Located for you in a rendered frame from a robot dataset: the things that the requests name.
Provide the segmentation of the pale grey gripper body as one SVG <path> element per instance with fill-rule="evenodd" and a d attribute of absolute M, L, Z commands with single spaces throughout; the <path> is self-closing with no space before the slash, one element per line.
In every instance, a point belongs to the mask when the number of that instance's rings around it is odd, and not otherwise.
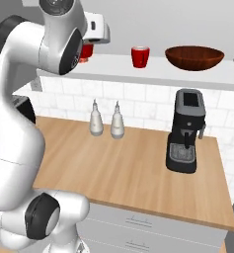
<path fill-rule="evenodd" d="M 91 22 L 88 25 L 87 32 L 83 37 L 84 43 L 109 43 L 111 40 L 110 28 L 106 23 L 99 24 Z"/>

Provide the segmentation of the white cabinet shelf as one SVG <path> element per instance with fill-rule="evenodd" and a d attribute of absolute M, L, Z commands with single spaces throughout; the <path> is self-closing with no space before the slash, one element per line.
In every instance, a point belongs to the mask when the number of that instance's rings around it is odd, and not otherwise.
<path fill-rule="evenodd" d="M 145 68 L 134 68 L 129 55 L 94 54 L 66 78 L 234 91 L 234 62 L 222 60 L 203 71 L 173 66 L 165 57 L 151 56 Z"/>

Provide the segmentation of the red cup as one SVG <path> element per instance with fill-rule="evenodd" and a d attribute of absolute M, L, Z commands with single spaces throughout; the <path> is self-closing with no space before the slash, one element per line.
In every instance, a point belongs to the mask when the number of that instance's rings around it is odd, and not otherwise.
<path fill-rule="evenodd" d="M 88 59 L 93 55 L 94 45 L 92 43 L 84 44 L 80 55 L 80 62 L 87 62 Z"/>
<path fill-rule="evenodd" d="M 134 46 L 131 49 L 132 65 L 135 68 L 145 68 L 148 62 L 150 48 L 148 46 Z"/>

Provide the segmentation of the white bottle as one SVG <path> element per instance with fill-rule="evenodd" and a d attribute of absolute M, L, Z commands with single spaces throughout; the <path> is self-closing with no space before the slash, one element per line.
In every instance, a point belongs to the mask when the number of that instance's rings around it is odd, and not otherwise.
<path fill-rule="evenodd" d="M 89 130 L 93 136 L 101 135 L 104 130 L 102 117 L 98 110 L 98 104 L 96 101 L 93 102 L 93 110 L 91 112 Z"/>
<path fill-rule="evenodd" d="M 119 110 L 119 104 L 116 104 L 115 112 L 112 117 L 111 135 L 115 139 L 119 139 L 124 136 L 124 124 L 122 115 Z"/>

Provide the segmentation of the brown wooden bowl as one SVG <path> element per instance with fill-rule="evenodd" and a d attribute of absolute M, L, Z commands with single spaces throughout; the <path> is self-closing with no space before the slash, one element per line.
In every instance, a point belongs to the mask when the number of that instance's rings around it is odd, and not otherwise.
<path fill-rule="evenodd" d="M 173 46 L 165 50 L 165 55 L 175 67 L 187 71 L 210 69 L 224 58 L 221 50 L 200 45 Z"/>

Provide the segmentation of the black appliance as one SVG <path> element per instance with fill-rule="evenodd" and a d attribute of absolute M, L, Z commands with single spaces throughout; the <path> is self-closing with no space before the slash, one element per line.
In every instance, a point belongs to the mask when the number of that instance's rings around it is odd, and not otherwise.
<path fill-rule="evenodd" d="M 14 95 L 13 105 L 15 108 L 32 123 L 36 122 L 36 115 L 31 103 L 31 100 L 27 96 Z"/>

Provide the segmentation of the black coffee machine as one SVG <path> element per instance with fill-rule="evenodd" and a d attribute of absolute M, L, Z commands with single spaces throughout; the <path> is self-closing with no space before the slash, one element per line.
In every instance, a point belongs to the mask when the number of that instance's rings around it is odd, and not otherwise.
<path fill-rule="evenodd" d="M 206 127 L 205 106 L 197 89 L 176 93 L 172 130 L 167 139 L 166 167 L 174 172 L 192 174 L 196 170 L 195 139 L 202 139 Z"/>

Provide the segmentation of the grey drawer front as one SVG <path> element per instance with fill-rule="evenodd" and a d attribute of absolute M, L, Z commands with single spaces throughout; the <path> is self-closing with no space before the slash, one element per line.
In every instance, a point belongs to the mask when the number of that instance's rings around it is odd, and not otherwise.
<path fill-rule="evenodd" d="M 219 246 L 188 242 L 148 232 L 119 227 L 80 227 L 80 235 L 87 241 L 108 246 L 110 253 L 219 253 Z M 150 251 L 144 252 L 125 246 L 126 241 L 145 243 Z"/>
<path fill-rule="evenodd" d="M 132 215 L 139 218 L 147 218 L 153 226 L 144 227 L 126 223 L 125 219 Z M 209 246 L 220 247 L 227 234 L 227 231 L 223 229 L 97 204 L 90 204 L 88 218 L 96 221 L 108 222 L 110 224 L 137 228 L 143 231 L 153 232 L 157 235 L 165 235 L 174 239 L 183 239 L 188 242 L 201 243 Z"/>

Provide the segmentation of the grey wall socket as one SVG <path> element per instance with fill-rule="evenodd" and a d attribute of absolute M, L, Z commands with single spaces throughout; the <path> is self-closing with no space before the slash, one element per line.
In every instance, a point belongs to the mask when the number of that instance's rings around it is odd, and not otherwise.
<path fill-rule="evenodd" d="M 40 80 L 38 78 L 31 81 L 31 89 L 33 91 L 38 91 L 38 92 L 42 91 L 42 86 L 41 86 Z"/>

